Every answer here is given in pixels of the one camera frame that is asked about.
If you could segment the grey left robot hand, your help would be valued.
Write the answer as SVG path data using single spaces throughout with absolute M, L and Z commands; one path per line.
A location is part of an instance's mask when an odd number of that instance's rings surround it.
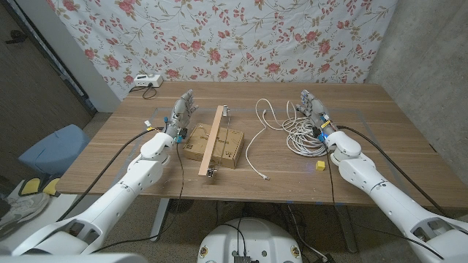
M 188 126 L 192 113 L 197 108 L 198 106 L 194 104 L 193 90 L 189 89 L 175 102 L 167 121 L 165 134 L 176 137 L 182 129 Z

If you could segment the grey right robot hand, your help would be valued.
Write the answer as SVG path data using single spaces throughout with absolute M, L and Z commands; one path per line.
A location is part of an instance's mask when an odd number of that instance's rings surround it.
M 329 110 L 309 91 L 302 90 L 301 103 L 297 104 L 295 109 L 304 114 L 326 137 L 338 131 L 329 116 Z

